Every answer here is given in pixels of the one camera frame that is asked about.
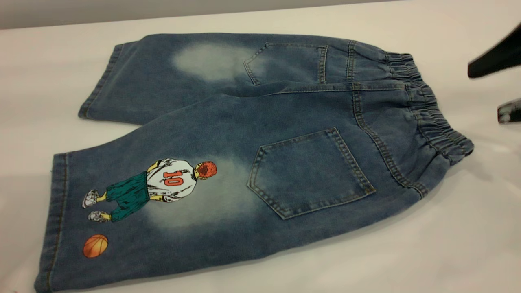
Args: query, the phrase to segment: red hair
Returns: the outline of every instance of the red hair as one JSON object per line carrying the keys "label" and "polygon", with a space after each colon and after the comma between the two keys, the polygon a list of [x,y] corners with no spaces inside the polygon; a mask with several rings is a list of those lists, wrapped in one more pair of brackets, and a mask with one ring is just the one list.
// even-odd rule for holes
{"label": "red hair", "polygon": [[209,178],[217,174],[217,166],[214,162],[202,162],[199,168],[197,168],[197,172],[199,172],[199,177]]}

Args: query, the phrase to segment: denim shorts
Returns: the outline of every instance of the denim shorts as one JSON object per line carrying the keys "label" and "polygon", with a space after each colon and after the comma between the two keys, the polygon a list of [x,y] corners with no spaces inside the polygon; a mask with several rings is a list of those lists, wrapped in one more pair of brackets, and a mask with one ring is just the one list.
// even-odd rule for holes
{"label": "denim shorts", "polygon": [[[120,44],[79,116],[143,126],[54,156],[37,292],[347,233],[404,211],[473,150],[411,55],[321,36]],[[107,197],[114,186],[121,202]]]}

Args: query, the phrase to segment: cartoon character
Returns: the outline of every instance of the cartoon character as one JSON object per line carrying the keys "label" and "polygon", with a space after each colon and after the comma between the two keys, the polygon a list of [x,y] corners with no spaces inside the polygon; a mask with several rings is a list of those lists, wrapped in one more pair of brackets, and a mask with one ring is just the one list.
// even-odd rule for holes
{"label": "cartoon character", "polygon": [[217,167],[210,161],[193,168],[187,161],[166,158],[155,162],[147,171],[112,184],[102,196],[95,189],[89,191],[82,206],[85,209],[102,201],[116,201],[115,210],[109,214],[94,211],[89,214],[89,220],[117,222],[144,207],[149,200],[178,201],[192,193],[198,180],[206,180],[216,173]]}

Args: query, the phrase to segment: white table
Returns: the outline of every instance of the white table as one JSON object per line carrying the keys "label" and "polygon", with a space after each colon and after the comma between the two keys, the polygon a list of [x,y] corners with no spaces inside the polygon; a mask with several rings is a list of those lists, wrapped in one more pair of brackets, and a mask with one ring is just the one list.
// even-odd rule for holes
{"label": "white table", "polygon": [[52,155],[136,128],[77,117],[113,46],[195,32],[317,34],[411,53],[475,151],[426,199],[376,225],[260,261],[98,292],[520,292],[521,125],[499,125],[496,107],[521,96],[521,68],[466,75],[467,63],[521,20],[519,0],[498,2],[409,0],[0,31],[1,292],[34,291]]}

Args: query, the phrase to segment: orange basketball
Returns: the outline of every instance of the orange basketball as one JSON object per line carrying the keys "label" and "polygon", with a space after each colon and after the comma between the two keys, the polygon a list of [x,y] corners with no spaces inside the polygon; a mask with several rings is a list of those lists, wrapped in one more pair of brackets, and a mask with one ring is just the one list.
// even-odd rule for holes
{"label": "orange basketball", "polygon": [[107,237],[97,234],[89,238],[83,246],[83,255],[88,258],[95,258],[107,249]]}

